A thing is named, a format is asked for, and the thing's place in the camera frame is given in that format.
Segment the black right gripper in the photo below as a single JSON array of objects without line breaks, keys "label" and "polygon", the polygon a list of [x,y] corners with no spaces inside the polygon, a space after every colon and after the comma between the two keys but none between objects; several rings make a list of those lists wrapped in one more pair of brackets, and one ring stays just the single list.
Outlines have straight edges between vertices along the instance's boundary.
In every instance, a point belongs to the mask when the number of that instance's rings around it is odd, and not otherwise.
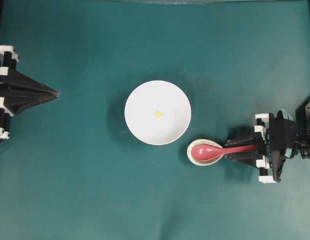
[{"label": "black right gripper", "polygon": [[258,180],[263,184],[278,183],[285,160],[294,156],[295,121],[283,109],[277,115],[256,114],[255,120],[254,127],[242,127],[232,132],[224,146],[257,145],[258,154],[240,152],[228,154],[226,158],[258,168]]}]

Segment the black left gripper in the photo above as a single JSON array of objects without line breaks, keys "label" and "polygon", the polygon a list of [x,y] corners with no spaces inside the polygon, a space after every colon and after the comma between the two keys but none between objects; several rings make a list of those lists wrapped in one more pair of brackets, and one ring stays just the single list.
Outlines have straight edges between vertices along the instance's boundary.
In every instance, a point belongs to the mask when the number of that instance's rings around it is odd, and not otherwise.
[{"label": "black left gripper", "polygon": [[[10,138],[11,117],[59,98],[59,92],[16,71],[19,56],[12,46],[0,45],[0,139]],[[41,92],[35,97],[16,96],[13,88]]]}]

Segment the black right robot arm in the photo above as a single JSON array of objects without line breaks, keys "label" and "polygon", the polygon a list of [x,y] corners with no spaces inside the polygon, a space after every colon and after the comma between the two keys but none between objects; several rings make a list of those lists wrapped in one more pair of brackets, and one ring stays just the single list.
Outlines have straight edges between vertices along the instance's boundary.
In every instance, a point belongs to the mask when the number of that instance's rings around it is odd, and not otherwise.
[{"label": "black right robot arm", "polygon": [[258,180],[264,184],[280,182],[287,159],[297,154],[310,159],[310,99],[295,113],[296,118],[283,109],[277,114],[256,114],[256,125],[249,134],[229,140],[225,147],[255,145],[257,153],[233,153],[228,154],[227,159],[257,168]]}]

